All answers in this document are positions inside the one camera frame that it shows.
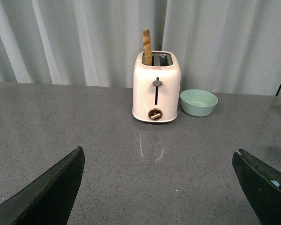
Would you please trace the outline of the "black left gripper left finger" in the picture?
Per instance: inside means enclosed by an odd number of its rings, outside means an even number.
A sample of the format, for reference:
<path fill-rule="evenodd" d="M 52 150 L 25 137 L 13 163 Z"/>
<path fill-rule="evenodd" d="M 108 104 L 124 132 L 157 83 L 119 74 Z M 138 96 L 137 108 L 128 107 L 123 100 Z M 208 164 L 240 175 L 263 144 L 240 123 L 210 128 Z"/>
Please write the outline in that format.
<path fill-rule="evenodd" d="M 0 204 L 0 225 L 65 225 L 79 191 L 82 147 L 66 155 L 20 192 Z"/>

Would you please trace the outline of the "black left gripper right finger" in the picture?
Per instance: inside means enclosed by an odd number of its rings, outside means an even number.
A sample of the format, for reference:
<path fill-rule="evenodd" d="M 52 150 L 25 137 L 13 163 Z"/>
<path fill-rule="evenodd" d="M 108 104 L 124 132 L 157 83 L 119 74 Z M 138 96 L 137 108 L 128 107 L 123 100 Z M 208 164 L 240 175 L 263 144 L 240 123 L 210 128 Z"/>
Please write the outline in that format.
<path fill-rule="evenodd" d="M 243 149 L 232 165 L 260 224 L 281 225 L 281 172 Z"/>

